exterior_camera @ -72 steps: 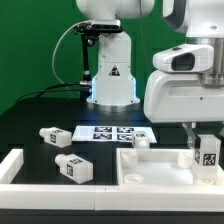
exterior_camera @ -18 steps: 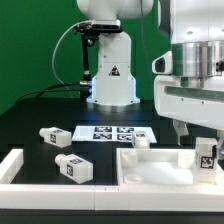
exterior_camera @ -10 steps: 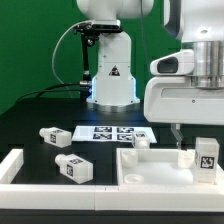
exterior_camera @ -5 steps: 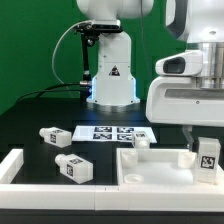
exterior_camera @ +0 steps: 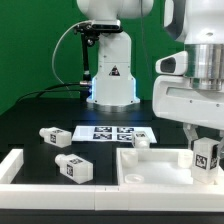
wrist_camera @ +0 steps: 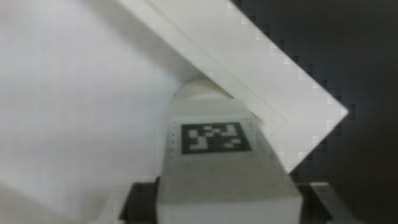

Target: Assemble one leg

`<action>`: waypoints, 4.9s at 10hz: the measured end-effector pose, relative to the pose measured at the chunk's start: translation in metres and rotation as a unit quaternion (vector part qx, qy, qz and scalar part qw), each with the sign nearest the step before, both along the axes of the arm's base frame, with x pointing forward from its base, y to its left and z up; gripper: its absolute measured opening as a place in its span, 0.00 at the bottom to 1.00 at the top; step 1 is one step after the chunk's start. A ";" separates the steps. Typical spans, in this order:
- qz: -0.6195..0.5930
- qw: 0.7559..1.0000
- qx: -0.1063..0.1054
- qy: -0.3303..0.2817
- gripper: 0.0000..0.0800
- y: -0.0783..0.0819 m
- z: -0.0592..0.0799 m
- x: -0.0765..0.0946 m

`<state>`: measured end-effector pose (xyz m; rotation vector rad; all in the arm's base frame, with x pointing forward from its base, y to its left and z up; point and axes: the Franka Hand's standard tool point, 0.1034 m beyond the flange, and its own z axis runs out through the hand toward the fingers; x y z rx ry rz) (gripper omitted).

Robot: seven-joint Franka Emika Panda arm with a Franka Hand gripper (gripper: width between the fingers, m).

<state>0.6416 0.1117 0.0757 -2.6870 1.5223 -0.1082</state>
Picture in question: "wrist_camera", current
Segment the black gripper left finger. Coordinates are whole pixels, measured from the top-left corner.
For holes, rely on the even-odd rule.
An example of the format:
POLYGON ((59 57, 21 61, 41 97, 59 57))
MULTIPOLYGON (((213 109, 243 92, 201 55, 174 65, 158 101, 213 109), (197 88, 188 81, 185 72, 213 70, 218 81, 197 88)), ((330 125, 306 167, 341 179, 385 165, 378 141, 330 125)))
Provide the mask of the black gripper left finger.
POLYGON ((115 188, 96 224, 158 224, 156 196, 160 178, 115 188))

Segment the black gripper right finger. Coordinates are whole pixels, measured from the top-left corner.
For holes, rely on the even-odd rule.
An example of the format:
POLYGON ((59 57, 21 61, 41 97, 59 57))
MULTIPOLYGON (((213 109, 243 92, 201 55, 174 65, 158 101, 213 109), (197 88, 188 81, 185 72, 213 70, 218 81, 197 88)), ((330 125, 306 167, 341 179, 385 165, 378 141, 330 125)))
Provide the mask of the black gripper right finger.
POLYGON ((362 224, 327 182, 297 184, 304 202, 298 224, 362 224))

